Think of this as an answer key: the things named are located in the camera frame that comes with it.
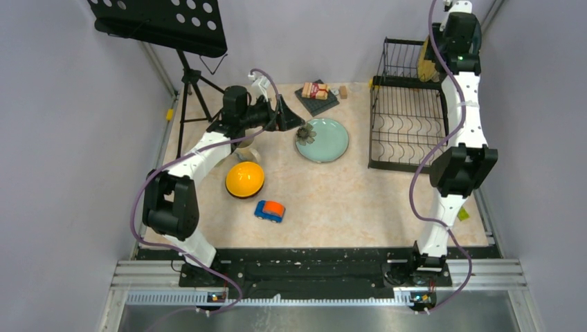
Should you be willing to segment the light green round plate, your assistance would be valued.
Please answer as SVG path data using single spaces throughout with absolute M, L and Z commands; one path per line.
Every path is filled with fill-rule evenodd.
M 339 159 L 347 151 L 349 141 L 347 129 L 330 118 L 306 121 L 294 136 L 298 152 L 315 163 L 330 163 Z

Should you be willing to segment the yellow-rimmed patterned plate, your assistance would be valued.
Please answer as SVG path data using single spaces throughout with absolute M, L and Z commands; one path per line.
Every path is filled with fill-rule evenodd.
M 426 58 L 430 37 L 424 40 L 417 58 L 417 78 L 420 82 L 440 82 L 440 74 L 435 67 L 434 58 Z

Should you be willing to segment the black wire dish rack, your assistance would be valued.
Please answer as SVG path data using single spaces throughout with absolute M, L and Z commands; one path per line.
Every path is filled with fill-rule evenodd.
M 422 41 L 386 38 L 370 81 L 372 169 L 413 173 L 450 132 L 447 94 L 440 74 L 425 80 L 417 72 Z

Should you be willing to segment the blue orange toy car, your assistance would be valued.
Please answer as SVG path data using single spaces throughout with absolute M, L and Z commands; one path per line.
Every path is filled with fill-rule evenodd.
M 261 200 L 258 202 L 254 215 L 273 223 L 282 223 L 286 208 L 279 202 Z

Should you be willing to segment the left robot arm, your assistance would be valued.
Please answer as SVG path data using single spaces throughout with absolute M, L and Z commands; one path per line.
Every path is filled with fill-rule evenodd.
M 200 141 L 184 156 L 149 174 L 140 197 L 142 223 L 164 236 L 169 248 L 177 250 L 187 263 L 196 266 L 196 278 L 213 286 L 222 277 L 214 262 L 216 250 L 198 230 L 197 186 L 239 144 L 248 139 L 246 131 L 288 131 L 303 126 L 281 95 L 276 103 L 264 96 L 252 100 L 243 86 L 230 86 L 223 94 L 222 107 Z

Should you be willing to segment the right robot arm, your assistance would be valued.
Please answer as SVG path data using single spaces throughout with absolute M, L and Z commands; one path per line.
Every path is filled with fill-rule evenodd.
M 443 22 L 431 24 L 422 58 L 431 60 L 442 78 L 449 133 L 441 142 L 444 152 L 429 169 L 434 189 L 431 216 L 423 219 L 425 228 L 406 266 L 406 276 L 415 285 L 424 285 L 445 271 L 458 212 L 498 160 L 480 119 L 480 46 L 480 23 L 469 10 L 451 9 Z

